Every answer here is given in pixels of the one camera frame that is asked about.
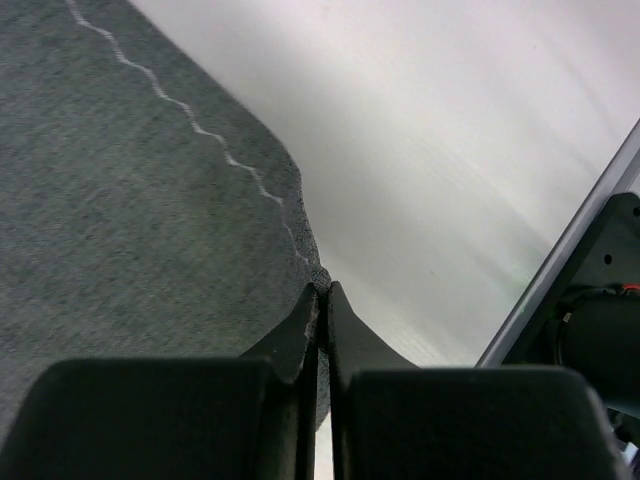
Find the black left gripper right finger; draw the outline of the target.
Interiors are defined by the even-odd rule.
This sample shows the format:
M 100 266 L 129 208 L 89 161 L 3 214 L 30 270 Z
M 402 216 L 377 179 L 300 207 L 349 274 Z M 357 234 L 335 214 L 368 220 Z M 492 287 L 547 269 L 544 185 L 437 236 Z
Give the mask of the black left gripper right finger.
M 326 305 L 338 479 L 626 479 L 604 407 L 556 367 L 419 368 Z

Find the grey cloth napkin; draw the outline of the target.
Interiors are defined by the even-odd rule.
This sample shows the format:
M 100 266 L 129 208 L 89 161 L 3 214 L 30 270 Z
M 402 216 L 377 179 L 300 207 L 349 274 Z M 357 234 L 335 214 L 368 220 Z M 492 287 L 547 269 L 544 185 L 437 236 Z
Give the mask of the grey cloth napkin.
M 271 132 L 125 1 L 1 5 L 1 426 L 49 365 L 235 356 L 330 284 Z

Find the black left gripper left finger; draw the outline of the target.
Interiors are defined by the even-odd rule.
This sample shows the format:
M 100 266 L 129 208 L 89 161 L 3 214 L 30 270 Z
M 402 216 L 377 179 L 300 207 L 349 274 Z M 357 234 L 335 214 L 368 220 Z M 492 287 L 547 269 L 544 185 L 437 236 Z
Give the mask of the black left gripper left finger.
M 236 358 L 75 359 L 29 389 L 5 479 L 309 479 L 319 296 Z

